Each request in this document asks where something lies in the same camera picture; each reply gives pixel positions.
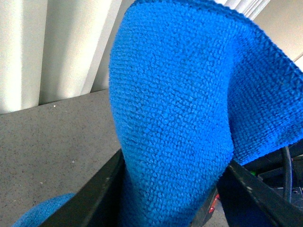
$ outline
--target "gray countertop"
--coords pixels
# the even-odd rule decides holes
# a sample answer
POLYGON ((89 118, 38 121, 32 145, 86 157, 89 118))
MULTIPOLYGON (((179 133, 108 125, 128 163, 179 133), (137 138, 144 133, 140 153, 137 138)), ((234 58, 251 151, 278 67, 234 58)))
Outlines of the gray countertop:
POLYGON ((77 192, 120 148, 108 91, 0 115, 0 226, 77 192))

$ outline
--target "black cable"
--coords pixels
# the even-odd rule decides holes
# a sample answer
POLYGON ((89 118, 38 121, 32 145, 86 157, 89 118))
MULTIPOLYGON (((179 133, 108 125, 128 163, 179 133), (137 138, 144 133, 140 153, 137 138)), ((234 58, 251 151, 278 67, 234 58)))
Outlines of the black cable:
POLYGON ((282 148, 283 170, 284 170, 284 185, 283 198, 288 202, 292 200, 293 174, 292 174, 292 159, 290 157, 288 147, 282 148))

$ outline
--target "blue cloth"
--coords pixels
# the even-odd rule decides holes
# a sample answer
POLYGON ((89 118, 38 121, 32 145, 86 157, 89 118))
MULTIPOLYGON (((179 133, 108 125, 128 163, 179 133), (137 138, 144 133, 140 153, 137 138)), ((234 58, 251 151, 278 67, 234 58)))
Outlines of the blue cloth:
POLYGON ((12 227, 37 227, 74 196, 73 193, 46 200, 26 212, 12 227))
POLYGON ((303 74, 212 1, 137 0, 109 67, 121 226, 187 227, 233 157, 243 165, 303 138, 303 74))

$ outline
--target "towel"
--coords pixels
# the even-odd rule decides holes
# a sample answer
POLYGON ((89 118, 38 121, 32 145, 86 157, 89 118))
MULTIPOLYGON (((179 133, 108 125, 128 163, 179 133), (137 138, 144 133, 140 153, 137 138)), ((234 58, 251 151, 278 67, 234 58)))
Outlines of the towel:
POLYGON ((109 69, 121 226, 187 227, 232 157, 243 165, 303 137, 301 71, 213 1, 136 1, 109 69))

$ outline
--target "white curtain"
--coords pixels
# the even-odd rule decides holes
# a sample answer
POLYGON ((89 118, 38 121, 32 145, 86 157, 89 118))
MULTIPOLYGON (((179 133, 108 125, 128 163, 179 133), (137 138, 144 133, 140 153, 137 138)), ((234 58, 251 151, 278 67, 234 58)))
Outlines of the white curtain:
MULTIPOLYGON (((134 0, 0 0, 0 114, 108 88, 134 0)), ((217 0, 254 19, 269 0, 217 0)))

